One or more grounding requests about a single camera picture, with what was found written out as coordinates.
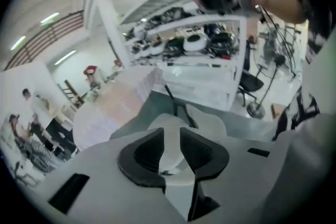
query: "black chair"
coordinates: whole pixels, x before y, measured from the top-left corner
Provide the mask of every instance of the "black chair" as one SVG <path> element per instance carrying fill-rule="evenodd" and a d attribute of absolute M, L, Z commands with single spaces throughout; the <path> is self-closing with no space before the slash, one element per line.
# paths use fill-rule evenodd
<path fill-rule="evenodd" d="M 250 47 L 251 41 L 246 41 L 246 51 L 245 51 L 245 59 L 244 59 L 244 65 L 243 65 L 243 73 L 241 74 L 242 77 L 240 79 L 239 87 L 237 93 L 243 94 L 243 100 L 244 104 L 246 105 L 245 100 L 245 94 L 251 96 L 255 100 L 257 98 L 251 94 L 251 92 L 255 92 L 259 90 L 262 86 L 264 86 L 264 83 L 258 79 L 258 75 L 260 73 L 260 70 L 258 71 L 256 76 L 253 76 L 248 71 L 250 70 L 250 53 L 251 53 L 251 47 Z"/>

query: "floor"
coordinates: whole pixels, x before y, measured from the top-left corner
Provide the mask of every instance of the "floor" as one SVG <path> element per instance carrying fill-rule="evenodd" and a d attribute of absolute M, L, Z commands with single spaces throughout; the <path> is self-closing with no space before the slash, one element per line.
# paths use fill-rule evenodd
<path fill-rule="evenodd" d="M 258 73 L 258 67 L 256 66 L 253 58 L 253 52 L 251 52 L 250 55 L 249 72 L 252 75 L 256 75 Z M 258 78 L 264 83 L 264 86 L 260 90 L 252 94 L 257 97 L 257 101 L 260 101 L 263 98 L 270 84 L 271 79 L 265 76 L 263 73 L 260 73 L 258 75 Z M 297 76 L 294 80 L 292 80 L 291 75 L 286 75 L 285 72 L 283 72 L 282 70 L 278 71 L 278 75 L 274 79 L 264 101 L 262 102 L 262 105 L 266 111 L 266 115 L 262 120 L 266 122 L 274 121 L 270 109 L 271 105 L 273 103 L 276 103 L 281 104 L 283 106 L 288 106 L 295 93 L 299 90 L 301 82 L 302 82 L 301 76 Z M 246 104 L 253 101 L 253 98 L 248 95 L 246 95 L 245 98 L 246 98 Z M 247 113 L 246 108 L 243 107 L 242 94 L 236 95 L 235 101 L 230 111 L 235 114 L 250 118 L 250 115 Z"/>
<path fill-rule="evenodd" d="M 251 54 L 250 70 L 251 74 L 256 75 L 258 68 L 254 62 Z M 265 94 L 271 79 L 264 76 L 262 73 L 258 78 L 264 82 L 264 86 L 254 95 L 257 97 L 257 101 L 260 101 Z M 263 107 L 266 110 L 266 115 L 263 120 L 257 120 L 250 117 L 246 111 L 246 107 L 243 107 L 243 97 L 241 94 L 236 95 L 234 103 L 229 112 L 220 111 L 212 108 L 208 108 L 202 105 L 190 103 L 200 109 L 203 112 L 214 114 L 220 117 L 227 129 L 227 135 L 237 138 L 244 138 L 248 140 L 259 141 L 271 141 L 276 128 L 276 121 L 271 116 L 271 104 L 277 103 L 287 106 L 294 94 L 297 92 L 301 85 L 301 78 L 297 77 L 290 82 L 290 76 L 278 76 L 272 83 L 269 92 L 266 95 Z M 246 103 L 248 104 L 253 99 L 246 96 Z M 122 137 L 124 135 L 132 134 L 139 131 L 147 130 L 148 126 L 162 113 L 172 114 L 172 102 L 169 96 L 152 91 L 150 97 L 142 107 L 139 115 L 129 121 L 122 128 L 117 130 L 111 135 L 110 139 Z M 182 110 L 179 111 L 179 117 L 187 122 L 187 118 Z"/>
<path fill-rule="evenodd" d="M 275 125 L 270 122 L 249 119 L 235 113 L 215 110 L 198 104 L 192 105 L 205 113 L 220 117 L 226 126 L 228 136 L 249 140 L 271 141 L 274 134 Z M 172 101 L 169 96 L 152 91 L 139 115 L 114 132 L 110 139 L 144 131 L 162 113 L 173 113 Z M 187 118 L 182 110 L 179 110 L 178 116 L 187 122 Z"/>

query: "fluorescent light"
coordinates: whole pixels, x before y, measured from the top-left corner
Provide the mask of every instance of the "fluorescent light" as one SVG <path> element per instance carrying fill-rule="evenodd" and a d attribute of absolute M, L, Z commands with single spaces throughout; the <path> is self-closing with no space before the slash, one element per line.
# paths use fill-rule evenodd
<path fill-rule="evenodd" d="M 47 21 L 49 21 L 49 20 L 55 18 L 55 17 L 58 16 L 58 15 L 59 15 L 58 12 L 56 12 L 56 13 L 54 13 L 54 14 L 51 14 L 50 16 L 48 16 L 47 18 L 45 18 L 44 20 L 42 20 L 42 21 L 41 21 L 41 24 L 46 23 Z"/>
<path fill-rule="evenodd" d="M 15 42 L 15 44 L 11 47 L 11 50 L 14 50 L 19 44 L 26 38 L 26 36 L 22 36 L 19 38 L 18 41 Z"/>
<path fill-rule="evenodd" d="M 60 62 L 62 62 L 65 59 L 67 59 L 70 55 L 73 55 L 75 52 L 76 52 L 75 50 L 69 52 L 67 55 L 63 56 L 61 59 L 59 59 L 57 62 L 55 62 L 55 65 L 58 65 Z"/>

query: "cable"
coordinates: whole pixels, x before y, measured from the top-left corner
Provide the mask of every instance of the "cable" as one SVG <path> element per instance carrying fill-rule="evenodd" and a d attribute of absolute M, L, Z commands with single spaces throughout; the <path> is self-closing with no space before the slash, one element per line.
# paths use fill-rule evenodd
<path fill-rule="evenodd" d="M 284 29 L 284 30 L 293 37 L 293 41 L 296 43 L 296 45 L 298 46 L 298 48 L 300 48 L 300 46 L 297 43 L 296 38 L 294 37 L 294 35 L 290 31 L 288 31 L 287 29 Z"/>
<path fill-rule="evenodd" d="M 295 64 L 295 59 L 294 59 L 294 55 L 293 55 L 293 53 L 292 53 L 292 51 L 291 51 L 291 49 L 289 48 L 289 45 L 288 45 L 288 42 L 285 40 L 285 38 L 284 38 L 284 36 L 282 35 L 282 33 L 279 31 L 279 29 L 278 29 L 278 27 L 276 26 L 276 24 L 274 23 L 274 21 L 273 21 L 273 19 L 272 19 L 272 17 L 268 14 L 268 12 L 264 9 L 264 8 L 262 8 L 263 10 L 264 10 L 264 12 L 267 14 L 267 16 L 269 17 L 269 19 L 271 20 L 271 22 L 273 23 L 273 25 L 274 25 L 274 27 L 275 27 L 275 29 L 276 29 L 276 31 L 277 31 L 277 33 L 279 34 L 279 36 L 281 37 L 281 39 L 282 39 L 282 42 L 283 42 L 283 44 L 284 44 L 284 46 L 285 46 L 285 49 L 286 49 L 286 51 L 287 51 L 287 54 L 288 54 L 288 57 L 289 57 L 289 63 L 290 63 L 290 71 L 293 73 L 293 63 L 292 63 L 292 61 L 291 61 L 291 58 L 290 58 L 290 55 L 289 55 L 289 52 L 288 52 L 288 49 L 289 49 L 289 51 L 290 51 L 290 53 L 291 53 L 291 55 L 292 55 L 292 58 L 293 58 L 293 61 L 294 61 L 294 64 Z"/>
<path fill-rule="evenodd" d="M 275 23 L 274 23 L 273 19 L 271 18 L 271 16 L 267 13 L 267 11 L 266 11 L 264 8 L 262 8 L 262 9 L 265 11 L 265 13 L 267 14 L 267 16 L 268 16 L 268 17 L 270 18 L 270 20 L 272 21 L 272 23 L 273 23 L 273 25 L 274 25 L 274 27 L 275 27 L 277 33 L 279 34 L 279 36 L 280 36 L 281 39 L 282 39 L 282 42 L 283 42 L 284 45 L 285 45 L 285 49 L 286 49 L 287 54 L 288 54 L 288 57 L 289 57 L 290 70 L 291 70 L 291 72 L 293 72 L 293 69 L 292 69 L 293 64 L 292 64 L 292 61 L 291 61 L 291 59 L 290 59 L 288 49 L 287 49 L 287 47 L 286 47 L 286 43 L 285 43 L 285 41 L 284 41 L 284 37 L 283 37 L 283 35 L 279 32 L 278 27 L 275 25 Z M 265 20 L 265 22 L 266 22 L 268 28 L 270 29 L 271 27 L 269 26 L 267 20 Z"/>

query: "white shelf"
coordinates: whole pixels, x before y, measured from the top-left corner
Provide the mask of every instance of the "white shelf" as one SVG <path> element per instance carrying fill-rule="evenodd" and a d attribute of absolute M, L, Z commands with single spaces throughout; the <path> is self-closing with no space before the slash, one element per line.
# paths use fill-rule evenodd
<path fill-rule="evenodd" d="M 177 20 L 175 22 L 171 22 L 165 25 L 159 25 L 147 32 L 147 37 L 151 37 L 157 35 L 162 32 L 166 32 L 169 30 L 174 30 L 180 27 L 187 27 L 193 26 L 197 24 L 211 24 L 216 22 L 225 22 L 225 21 L 240 21 L 241 16 L 237 15 L 217 15 L 217 14 L 206 14 L 206 15 L 199 15 L 199 16 L 192 16 L 185 19 Z M 126 42 L 126 46 L 131 46 L 133 43 L 140 40 L 139 38 L 132 38 Z"/>

